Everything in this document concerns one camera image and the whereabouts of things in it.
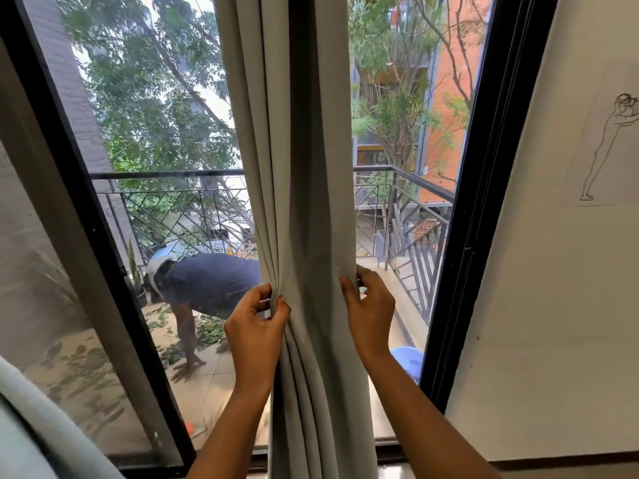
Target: person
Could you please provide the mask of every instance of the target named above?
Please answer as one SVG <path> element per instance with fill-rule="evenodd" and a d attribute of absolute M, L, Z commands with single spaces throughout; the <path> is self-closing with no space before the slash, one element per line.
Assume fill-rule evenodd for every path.
<path fill-rule="evenodd" d="M 175 367 L 172 380 L 187 380 L 205 364 L 196 355 L 197 336 L 193 311 L 228 319 L 246 292 L 260 283 L 257 260 L 227 253 L 200 253 L 175 262 L 168 257 L 153 259 L 146 275 L 154 295 L 171 306 L 184 348 L 186 363 Z M 221 343 L 218 351 L 226 349 Z"/>
<path fill-rule="evenodd" d="M 590 194 L 590 188 L 608 159 L 610 150 L 619 134 L 619 129 L 632 126 L 637 120 L 639 120 L 639 99 L 630 94 L 619 95 L 613 104 L 612 114 L 610 114 L 606 124 L 603 126 L 601 143 L 595 150 L 590 171 L 583 182 L 579 200 L 585 202 L 594 200 L 594 197 Z"/>
<path fill-rule="evenodd" d="M 348 325 L 397 440 L 418 478 L 497 479 L 497 472 L 435 408 L 388 350 L 395 299 L 379 275 L 357 267 L 363 299 L 350 279 L 340 279 Z M 246 477 L 260 416 L 271 392 L 291 308 L 277 299 L 270 320 L 270 284 L 251 289 L 224 324 L 233 362 L 235 388 L 187 479 Z"/>

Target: blue bucket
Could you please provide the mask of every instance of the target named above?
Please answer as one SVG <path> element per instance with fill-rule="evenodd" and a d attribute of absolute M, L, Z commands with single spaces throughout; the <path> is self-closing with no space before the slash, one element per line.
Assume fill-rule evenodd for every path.
<path fill-rule="evenodd" d="M 410 376 L 415 383 L 419 383 L 422 374 L 422 362 L 424 354 L 417 348 L 412 346 L 399 346 L 391 350 L 390 354 L 404 368 L 404 371 Z"/>

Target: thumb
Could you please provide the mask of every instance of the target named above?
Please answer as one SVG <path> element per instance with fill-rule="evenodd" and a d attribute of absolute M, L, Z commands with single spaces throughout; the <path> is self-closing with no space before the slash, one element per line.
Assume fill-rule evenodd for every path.
<path fill-rule="evenodd" d="M 359 302 L 359 293 L 353 287 L 353 283 L 348 277 L 340 277 L 339 283 L 342 285 L 342 294 L 346 301 L 346 308 L 351 310 Z"/>
<path fill-rule="evenodd" d="M 277 298 L 276 313 L 271 318 L 271 323 L 279 330 L 284 332 L 284 326 L 288 322 L 288 318 L 291 316 L 291 306 L 286 304 L 286 300 L 283 296 Z"/>

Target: dark blue shirt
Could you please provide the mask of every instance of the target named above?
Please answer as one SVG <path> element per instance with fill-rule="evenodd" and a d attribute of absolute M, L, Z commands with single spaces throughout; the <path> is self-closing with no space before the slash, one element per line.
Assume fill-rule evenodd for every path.
<path fill-rule="evenodd" d="M 257 260 L 227 253 L 185 257 L 164 276 L 161 291 L 168 304 L 228 319 L 243 295 L 260 284 Z"/>

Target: white cap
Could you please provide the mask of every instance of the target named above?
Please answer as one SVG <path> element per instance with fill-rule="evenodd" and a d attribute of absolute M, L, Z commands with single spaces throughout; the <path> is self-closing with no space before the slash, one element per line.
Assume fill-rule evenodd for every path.
<path fill-rule="evenodd" d="M 164 296 L 162 295 L 162 293 L 158 289 L 157 284 L 155 283 L 155 273 L 158 271 L 160 266 L 162 264 L 164 264 L 164 262 L 166 262 L 167 260 L 169 260 L 169 256 L 168 255 L 164 255 L 162 257 L 157 257 L 157 258 L 151 260 L 146 265 L 146 273 L 147 273 L 147 275 L 149 277 L 149 282 L 151 283 L 152 288 L 155 289 L 155 291 L 158 293 L 158 295 L 162 298 L 163 301 L 164 301 Z"/>

